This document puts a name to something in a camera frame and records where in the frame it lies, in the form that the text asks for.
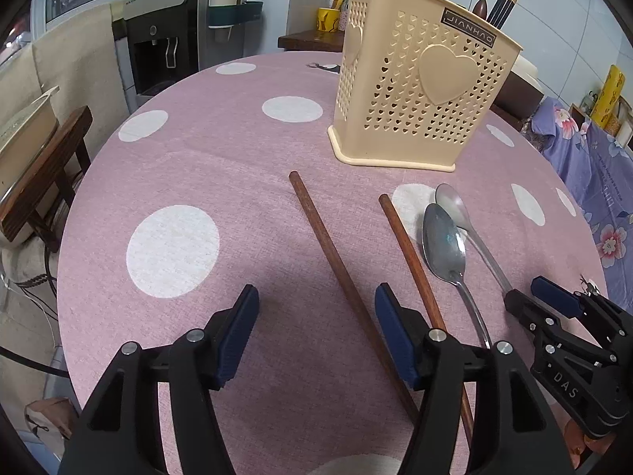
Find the metal screw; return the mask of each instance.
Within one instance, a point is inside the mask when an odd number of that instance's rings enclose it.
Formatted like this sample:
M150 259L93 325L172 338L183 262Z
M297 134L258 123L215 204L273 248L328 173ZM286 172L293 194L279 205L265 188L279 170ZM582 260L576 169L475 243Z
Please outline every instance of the metal screw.
M205 331L202 329L193 329L187 332L187 341L198 342L205 336Z
M131 353L136 352L136 343L134 341L128 341L121 347L121 353L123 355L130 355Z
M499 352L503 355L509 355L512 353L513 348L507 341L499 341L497 343L497 350L499 350Z
M432 341L442 342L444 341L444 339L446 339L446 332L440 329L432 329L428 332L428 336L431 338Z

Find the utensil holder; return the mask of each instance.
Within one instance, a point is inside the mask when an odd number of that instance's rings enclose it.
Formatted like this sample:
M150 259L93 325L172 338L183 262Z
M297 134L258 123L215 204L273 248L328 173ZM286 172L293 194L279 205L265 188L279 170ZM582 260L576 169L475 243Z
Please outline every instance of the utensil holder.
M448 0L350 0L334 124L347 164L454 171L521 47Z

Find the jianhao logo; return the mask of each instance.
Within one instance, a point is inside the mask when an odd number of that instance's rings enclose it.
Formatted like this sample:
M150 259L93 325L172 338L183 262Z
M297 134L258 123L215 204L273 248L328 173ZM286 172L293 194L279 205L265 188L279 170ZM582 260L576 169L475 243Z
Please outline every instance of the jianhao logo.
M463 17L452 10L444 9L442 23L448 25L449 27L457 28L457 30L462 31L464 34L467 34L478 41L481 41L486 46L490 46L492 48L495 45L495 40L497 38L495 34L488 32L486 29L480 27L476 23L473 23L467 17Z

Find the heart-shaped cutout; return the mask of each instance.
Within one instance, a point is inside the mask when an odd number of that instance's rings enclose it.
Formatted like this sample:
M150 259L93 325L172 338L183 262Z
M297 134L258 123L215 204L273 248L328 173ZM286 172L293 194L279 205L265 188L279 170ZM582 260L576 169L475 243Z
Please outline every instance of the heart-shaped cutout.
M346 63L352 64L360 55L360 47L363 43L363 29L359 25L347 23L345 30L345 42L343 53Z
M420 55L420 82L428 99L437 106L456 100L477 84L479 68L466 55L455 56L444 45L431 45Z

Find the polka dot tablecloth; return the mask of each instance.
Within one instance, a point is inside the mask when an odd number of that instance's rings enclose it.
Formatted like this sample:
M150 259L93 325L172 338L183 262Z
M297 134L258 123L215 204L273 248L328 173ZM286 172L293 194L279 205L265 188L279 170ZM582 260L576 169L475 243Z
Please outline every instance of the polka dot tablecloth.
M571 290L605 280L589 227L550 164L489 113L457 171L348 166L327 136L335 53L242 59L163 91L113 134L78 190L59 258L66 360L85 402L117 349L169 344L233 305L246 283L260 317L236 377L212 398L238 474L394 475L412 425L356 322L288 181L301 174L365 303L390 283L423 310L378 203L392 196L409 234L447 182L510 282L539 275ZM495 341L528 364L531 338L466 244L466 282ZM429 275L449 331L478 344L451 285ZM180 472L169 387L160 385L163 445ZM463 473L460 432L454 460Z

